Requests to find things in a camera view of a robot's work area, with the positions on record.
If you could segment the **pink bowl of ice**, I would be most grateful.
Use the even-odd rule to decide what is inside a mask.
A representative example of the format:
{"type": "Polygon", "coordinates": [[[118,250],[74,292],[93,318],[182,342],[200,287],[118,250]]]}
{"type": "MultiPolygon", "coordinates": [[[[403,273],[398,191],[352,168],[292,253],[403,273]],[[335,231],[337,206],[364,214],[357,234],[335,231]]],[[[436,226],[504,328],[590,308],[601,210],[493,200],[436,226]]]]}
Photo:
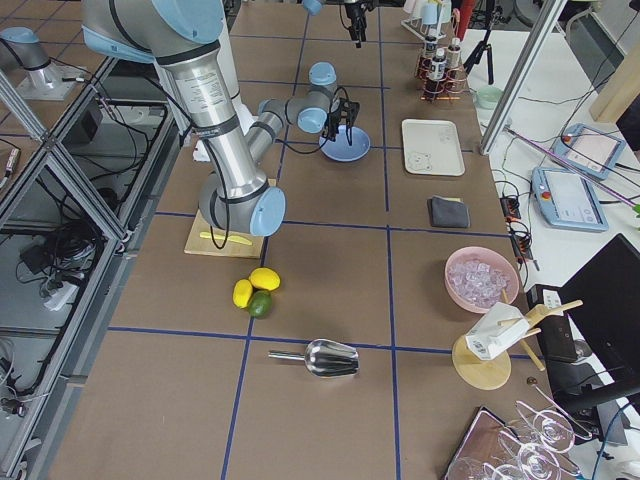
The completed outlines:
{"type": "Polygon", "coordinates": [[[499,253],[485,247],[463,247],[454,251],[444,268],[445,288],[461,308],[486,313],[497,302],[511,304],[520,280],[516,269],[499,253]]]}

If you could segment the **black tripod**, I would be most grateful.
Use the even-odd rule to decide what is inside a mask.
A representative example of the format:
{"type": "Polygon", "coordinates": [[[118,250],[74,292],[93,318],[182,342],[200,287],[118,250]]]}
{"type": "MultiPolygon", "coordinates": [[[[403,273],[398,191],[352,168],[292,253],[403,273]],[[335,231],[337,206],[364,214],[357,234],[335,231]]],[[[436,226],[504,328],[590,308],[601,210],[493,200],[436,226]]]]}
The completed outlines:
{"type": "Polygon", "coordinates": [[[495,23],[494,14],[496,12],[496,1],[495,0],[487,0],[485,15],[484,15],[484,29],[485,34],[481,41],[478,42],[476,47],[473,49],[469,57],[465,60],[463,64],[463,68],[466,74],[470,74],[471,70],[475,65],[478,65],[482,60],[483,55],[487,57],[487,77],[488,84],[494,84],[494,70],[493,70],[493,54],[492,47],[489,42],[489,38],[492,32],[493,25],[495,23]]]}

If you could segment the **aluminium frame post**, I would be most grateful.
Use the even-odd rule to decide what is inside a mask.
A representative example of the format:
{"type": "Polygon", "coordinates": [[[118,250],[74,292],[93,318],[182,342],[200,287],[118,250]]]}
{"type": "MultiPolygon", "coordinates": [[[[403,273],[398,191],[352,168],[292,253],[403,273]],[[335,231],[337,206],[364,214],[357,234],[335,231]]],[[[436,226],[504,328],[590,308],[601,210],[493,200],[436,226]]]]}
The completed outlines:
{"type": "Polygon", "coordinates": [[[552,32],[567,0],[545,1],[529,33],[514,69],[506,83],[503,95],[495,108],[480,143],[480,153],[488,155],[497,137],[506,126],[507,117],[517,100],[537,57],[544,46],[546,37],[552,32]]]}

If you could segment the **blue plate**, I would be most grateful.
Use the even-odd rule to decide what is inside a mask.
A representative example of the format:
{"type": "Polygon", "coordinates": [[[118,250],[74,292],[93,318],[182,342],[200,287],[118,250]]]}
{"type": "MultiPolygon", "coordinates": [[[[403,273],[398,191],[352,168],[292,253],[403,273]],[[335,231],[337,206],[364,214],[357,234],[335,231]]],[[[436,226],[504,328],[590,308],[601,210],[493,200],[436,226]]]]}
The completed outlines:
{"type": "Polygon", "coordinates": [[[359,127],[352,129],[353,145],[349,146],[345,139],[344,127],[339,127],[339,134],[334,141],[320,141],[321,152],[330,160],[337,162],[354,162],[363,158],[370,150],[369,135],[359,127]]]}

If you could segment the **clear glass rack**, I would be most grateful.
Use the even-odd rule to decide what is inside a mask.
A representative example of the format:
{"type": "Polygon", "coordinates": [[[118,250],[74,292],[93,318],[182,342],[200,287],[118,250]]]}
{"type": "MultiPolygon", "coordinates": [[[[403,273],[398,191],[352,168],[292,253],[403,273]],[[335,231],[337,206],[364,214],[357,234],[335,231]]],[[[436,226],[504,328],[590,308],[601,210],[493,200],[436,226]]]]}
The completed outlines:
{"type": "Polygon", "coordinates": [[[515,402],[516,418],[502,420],[489,408],[476,410],[451,457],[445,479],[580,479],[568,452],[593,438],[553,399],[542,407],[515,402]]]}

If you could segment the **white carton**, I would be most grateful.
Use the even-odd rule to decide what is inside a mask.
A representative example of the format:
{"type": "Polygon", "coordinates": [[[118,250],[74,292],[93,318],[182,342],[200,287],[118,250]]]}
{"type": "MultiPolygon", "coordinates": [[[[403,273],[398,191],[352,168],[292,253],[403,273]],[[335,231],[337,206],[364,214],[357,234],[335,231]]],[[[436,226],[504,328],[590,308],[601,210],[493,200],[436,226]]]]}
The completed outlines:
{"type": "Polygon", "coordinates": [[[497,302],[467,332],[466,346],[480,360],[493,360],[528,330],[529,323],[517,307],[497,302]]]}

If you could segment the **metal scoop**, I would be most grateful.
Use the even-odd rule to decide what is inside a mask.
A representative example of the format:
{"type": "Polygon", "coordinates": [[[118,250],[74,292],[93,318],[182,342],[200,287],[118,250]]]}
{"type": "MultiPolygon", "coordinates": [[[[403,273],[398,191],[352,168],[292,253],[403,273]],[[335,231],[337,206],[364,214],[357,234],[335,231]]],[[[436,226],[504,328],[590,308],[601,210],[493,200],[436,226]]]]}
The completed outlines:
{"type": "Polygon", "coordinates": [[[354,347],[329,339],[311,341],[303,353],[270,350],[268,357],[302,362],[311,374],[321,378],[355,375],[360,367],[354,347]]]}

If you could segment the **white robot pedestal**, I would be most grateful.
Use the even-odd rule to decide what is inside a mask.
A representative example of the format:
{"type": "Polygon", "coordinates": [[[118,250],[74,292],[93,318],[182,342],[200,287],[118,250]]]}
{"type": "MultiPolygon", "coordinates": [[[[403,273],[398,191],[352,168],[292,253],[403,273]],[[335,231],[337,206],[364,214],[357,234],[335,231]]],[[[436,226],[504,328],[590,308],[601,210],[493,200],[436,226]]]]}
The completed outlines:
{"type": "Polygon", "coordinates": [[[225,85],[229,92],[231,102],[234,110],[238,116],[241,129],[244,134],[247,134],[249,128],[257,119],[250,109],[244,104],[241,98],[240,87],[237,80],[235,62],[233,58],[232,48],[229,39],[229,32],[227,22],[221,21],[222,31],[218,38],[220,43],[220,51],[218,53],[217,61],[220,68],[222,77],[224,78],[225,85]]]}

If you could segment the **yellow lemon upper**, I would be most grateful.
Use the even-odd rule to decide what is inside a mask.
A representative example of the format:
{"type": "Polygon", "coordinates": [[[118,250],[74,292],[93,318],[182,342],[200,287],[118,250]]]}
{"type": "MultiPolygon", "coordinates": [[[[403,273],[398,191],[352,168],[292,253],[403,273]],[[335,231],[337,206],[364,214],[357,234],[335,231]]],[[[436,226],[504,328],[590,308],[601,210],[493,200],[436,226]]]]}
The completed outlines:
{"type": "Polygon", "coordinates": [[[274,291],[281,285],[281,278],[277,272],[267,267],[254,269],[248,280],[256,288],[261,290],[274,291]]]}

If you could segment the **yellow lemon left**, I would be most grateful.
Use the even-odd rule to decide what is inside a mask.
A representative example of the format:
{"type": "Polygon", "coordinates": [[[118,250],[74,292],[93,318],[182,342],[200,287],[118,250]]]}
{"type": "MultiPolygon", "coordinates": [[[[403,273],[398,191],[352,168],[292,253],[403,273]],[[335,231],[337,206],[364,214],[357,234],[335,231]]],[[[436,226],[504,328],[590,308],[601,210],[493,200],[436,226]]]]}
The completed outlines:
{"type": "Polygon", "coordinates": [[[254,292],[254,287],[248,279],[238,280],[233,288],[232,301],[234,305],[240,309],[244,309],[249,305],[254,292]]]}

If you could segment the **blue teach pendant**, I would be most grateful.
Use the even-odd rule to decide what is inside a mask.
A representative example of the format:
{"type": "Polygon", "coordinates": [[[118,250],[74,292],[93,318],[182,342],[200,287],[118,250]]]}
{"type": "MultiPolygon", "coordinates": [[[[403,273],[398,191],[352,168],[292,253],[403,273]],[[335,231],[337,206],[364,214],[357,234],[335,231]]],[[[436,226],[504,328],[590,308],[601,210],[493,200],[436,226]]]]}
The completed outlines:
{"type": "Polygon", "coordinates": [[[609,229],[593,187],[578,174],[536,167],[531,186],[539,211],[552,228],[586,232],[609,229]]]}
{"type": "Polygon", "coordinates": [[[597,180],[605,180],[626,145],[621,137],[577,123],[554,141],[551,151],[597,180]]]}

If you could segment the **wooden cutting board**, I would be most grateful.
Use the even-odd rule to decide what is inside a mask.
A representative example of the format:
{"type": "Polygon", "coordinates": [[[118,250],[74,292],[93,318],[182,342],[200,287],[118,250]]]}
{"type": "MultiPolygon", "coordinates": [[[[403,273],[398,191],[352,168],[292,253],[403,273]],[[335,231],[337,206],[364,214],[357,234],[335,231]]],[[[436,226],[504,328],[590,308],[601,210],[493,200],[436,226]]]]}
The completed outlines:
{"type": "Polygon", "coordinates": [[[195,255],[257,258],[264,239],[281,226],[286,212],[284,192],[269,179],[246,197],[226,198],[217,175],[210,175],[200,192],[198,210],[192,223],[184,252],[195,255]],[[226,240],[202,239],[201,231],[212,234],[240,235],[253,241],[252,246],[226,240]]]}

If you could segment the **cream bear tray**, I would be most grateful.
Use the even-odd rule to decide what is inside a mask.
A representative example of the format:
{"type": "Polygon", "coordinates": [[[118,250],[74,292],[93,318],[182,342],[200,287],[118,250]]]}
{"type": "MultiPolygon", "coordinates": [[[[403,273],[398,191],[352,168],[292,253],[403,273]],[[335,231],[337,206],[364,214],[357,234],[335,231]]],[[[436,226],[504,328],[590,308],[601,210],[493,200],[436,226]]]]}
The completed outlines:
{"type": "Polygon", "coordinates": [[[405,170],[415,175],[459,177],[465,173],[456,126],[448,120],[401,123],[405,170]]]}

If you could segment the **blue teach pendant near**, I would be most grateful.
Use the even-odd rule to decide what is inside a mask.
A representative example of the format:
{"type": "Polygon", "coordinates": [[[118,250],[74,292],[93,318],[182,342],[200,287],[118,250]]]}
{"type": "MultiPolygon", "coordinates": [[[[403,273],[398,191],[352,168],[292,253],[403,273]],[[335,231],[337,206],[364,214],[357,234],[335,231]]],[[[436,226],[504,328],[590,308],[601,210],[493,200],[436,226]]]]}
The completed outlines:
{"type": "Polygon", "coordinates": [[[536,167],[531,186],[539,211],[552,228],[586,232],[609,229],[593,187],[578,174],[536,167]]]}

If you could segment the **mint green bowl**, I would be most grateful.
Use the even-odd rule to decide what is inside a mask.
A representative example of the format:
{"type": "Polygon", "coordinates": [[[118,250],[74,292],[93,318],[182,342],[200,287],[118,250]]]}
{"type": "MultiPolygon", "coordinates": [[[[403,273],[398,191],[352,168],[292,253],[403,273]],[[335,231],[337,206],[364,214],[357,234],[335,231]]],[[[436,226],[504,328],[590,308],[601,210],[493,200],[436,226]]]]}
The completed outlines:
{"type": "Polygon", "coordinates": [[[494,85],[484,85],[475,92],[475,104],[480,109],[493,110],[497,107],[503,91],[494,85]]]}

